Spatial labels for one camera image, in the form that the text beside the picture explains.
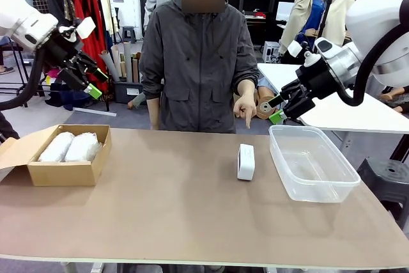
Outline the person's left hand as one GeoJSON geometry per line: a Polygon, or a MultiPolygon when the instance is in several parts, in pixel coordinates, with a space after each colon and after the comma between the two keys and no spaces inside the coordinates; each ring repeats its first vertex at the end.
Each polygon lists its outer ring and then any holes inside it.
{"type": "Polygon", "coordinates": [[[234,104],[233,112],[237,118],[245,120],[249,129],[251,120],[256,115],[256,104],[254,101],[255,85],[251,80],[242,80],[237,87],[239,99],[234,104]]]}

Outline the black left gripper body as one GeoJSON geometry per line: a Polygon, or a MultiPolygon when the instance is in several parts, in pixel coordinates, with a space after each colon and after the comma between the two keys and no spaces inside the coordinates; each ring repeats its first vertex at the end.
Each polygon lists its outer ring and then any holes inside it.
{"type": "Polygon", "coordinates": [[[75,91],[83,91],[91,83],[88,75],[99,68],[97,62],[82,50],[83,46],[73,26],[59,26],[43,44],[45,62],[59,68],[58,78],[75,91]]]}

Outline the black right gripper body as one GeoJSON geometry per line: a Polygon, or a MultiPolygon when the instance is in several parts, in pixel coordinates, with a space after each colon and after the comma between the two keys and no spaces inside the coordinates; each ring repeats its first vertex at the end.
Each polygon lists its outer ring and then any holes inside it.
{"type": "Polygon", "coordinates": [[[312,66],[302,65],[296,75],[297,79],[281,89],[281,98],[287,101],[283,109],[287,118],[297,119],[316,106],[314,98],[322,100],[343,89],[326,61],[318,61],[312,66]]]}

